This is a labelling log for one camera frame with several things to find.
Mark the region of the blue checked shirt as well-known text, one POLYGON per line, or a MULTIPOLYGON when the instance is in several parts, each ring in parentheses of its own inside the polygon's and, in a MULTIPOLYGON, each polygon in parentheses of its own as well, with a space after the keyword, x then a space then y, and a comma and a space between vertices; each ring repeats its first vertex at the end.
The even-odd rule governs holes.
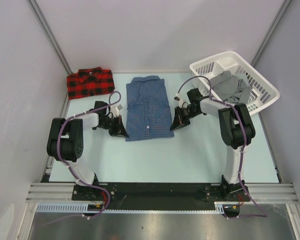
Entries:
POLYGON ((126 85, 127 142, 172 138, 171 107, 165 80, 157 75, 135 77, 126 85))

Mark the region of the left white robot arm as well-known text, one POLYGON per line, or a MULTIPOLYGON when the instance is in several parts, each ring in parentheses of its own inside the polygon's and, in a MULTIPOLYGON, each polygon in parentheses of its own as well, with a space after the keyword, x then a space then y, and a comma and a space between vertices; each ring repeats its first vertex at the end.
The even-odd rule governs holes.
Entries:
POLYGON ((97 128, 107 130, 112 137, 128 138, 123 125, 120 104, 96 101, 94 108, 65 118, 54 118, 51 122, 46 151, 50 157, 61 162, 75 179, 75 185, 83 188, 83 194, 95 200, 104 189, 98 177, 83 157, 85 133, 97 128))

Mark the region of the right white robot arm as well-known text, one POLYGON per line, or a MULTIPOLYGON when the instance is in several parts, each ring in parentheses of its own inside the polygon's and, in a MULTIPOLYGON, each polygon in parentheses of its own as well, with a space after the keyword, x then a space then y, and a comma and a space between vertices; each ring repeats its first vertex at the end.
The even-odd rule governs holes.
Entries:
POLYGON ((248 202, 250 199, 245 187, 243 165, 246 147, 255 137, 256 130, 247 106, 244 103, 231 105, 211 96, 203 96, 198 88, 188 91, 187 96, 189 103, 180 98, 178 93, 175 95, 178 106, 174 108, 170 130, 190 125, 190 119, 200 114, 212 115, 218 118, 221 138, 227 146, 225 171, 220 185, 208 184, 202 190, 206 201, 248 202))

